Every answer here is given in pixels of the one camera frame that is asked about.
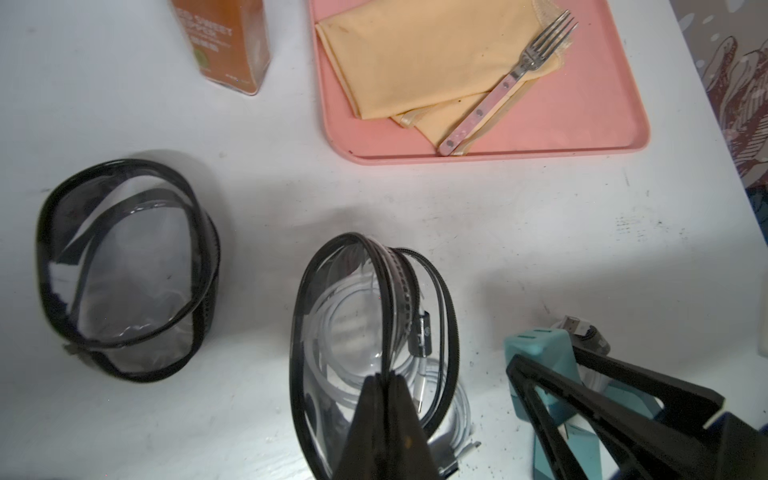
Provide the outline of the teal charger plug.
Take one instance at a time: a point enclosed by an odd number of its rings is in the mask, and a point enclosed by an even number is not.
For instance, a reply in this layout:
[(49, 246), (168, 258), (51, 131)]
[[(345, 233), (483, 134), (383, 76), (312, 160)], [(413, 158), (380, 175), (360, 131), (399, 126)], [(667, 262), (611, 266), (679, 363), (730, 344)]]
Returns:
[(534, 428), (536, 479), (601, 479), (601, 440), (608, 428), (596, 406), (616, 405), (643, 419), (662, 412), (651, 395), (576, 362), (573, 346), (608, 356), (610, 345), (591, 323), (566, 316), (504, 341), (506, 373), (518, 418)]

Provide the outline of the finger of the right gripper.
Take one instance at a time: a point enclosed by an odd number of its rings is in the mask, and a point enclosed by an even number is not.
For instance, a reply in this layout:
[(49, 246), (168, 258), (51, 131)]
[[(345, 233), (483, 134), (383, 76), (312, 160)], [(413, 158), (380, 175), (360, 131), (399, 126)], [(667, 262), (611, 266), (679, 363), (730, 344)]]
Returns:
[(725, 403), (714, 390), (651, 371), (573, 346), (579, 365), (595, 370), (660, 400), (663, 413), (659, 420), (709, 420)]
[(541, 442), (557, 479), (586, 476), (541, 395), (553, 396), (570, 415), (584, 419), (616, 463), (619, 479), (711, 479), (714, 455), (704, 425), (714, 414), (714, 393), (668, 375), (596, 353), (578, 353), (577, 363), (660, 400), (654, 418), (611, 400), (561, 373), (515, 355), (507, 376)]

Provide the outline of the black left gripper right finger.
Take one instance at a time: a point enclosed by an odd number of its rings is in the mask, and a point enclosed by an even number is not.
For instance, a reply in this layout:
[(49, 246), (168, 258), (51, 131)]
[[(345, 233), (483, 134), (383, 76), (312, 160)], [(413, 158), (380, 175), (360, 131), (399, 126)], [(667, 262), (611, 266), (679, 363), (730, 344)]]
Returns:
[(400, 375), (388, 381), (388, 478), (440, 479), (408, 385)]

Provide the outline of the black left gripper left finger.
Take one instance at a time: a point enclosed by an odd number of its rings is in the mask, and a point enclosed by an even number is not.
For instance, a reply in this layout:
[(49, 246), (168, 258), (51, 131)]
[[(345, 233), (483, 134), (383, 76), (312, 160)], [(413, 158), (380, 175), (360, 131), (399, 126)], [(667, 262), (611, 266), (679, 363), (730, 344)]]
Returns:
[(333, 479), (388, 479), (386, 383), (381, 374), (365, 378)]

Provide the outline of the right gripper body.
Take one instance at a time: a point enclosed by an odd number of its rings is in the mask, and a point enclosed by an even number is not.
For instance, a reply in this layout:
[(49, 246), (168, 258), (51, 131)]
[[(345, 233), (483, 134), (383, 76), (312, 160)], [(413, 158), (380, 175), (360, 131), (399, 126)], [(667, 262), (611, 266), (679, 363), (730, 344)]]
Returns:
[(730, 412), (713, 420), (696, 414), (690, 423), (703, 446), (691, 479), (767, 478), (767, 431), (754, 429)]

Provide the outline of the clear pouch black zipper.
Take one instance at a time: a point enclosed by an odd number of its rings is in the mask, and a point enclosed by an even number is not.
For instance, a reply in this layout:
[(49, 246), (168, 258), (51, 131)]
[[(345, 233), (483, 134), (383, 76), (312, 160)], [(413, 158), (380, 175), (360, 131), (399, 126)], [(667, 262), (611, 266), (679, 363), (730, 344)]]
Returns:
[(459, 332), (448, 286), (422, 254), (349, 232), (309, 262), (296, 297), (290, 407), (304, 458), (333, 479), (366, 377), (402, 376), (432, 457), (446, 479), (470, 443), (459, 382)]

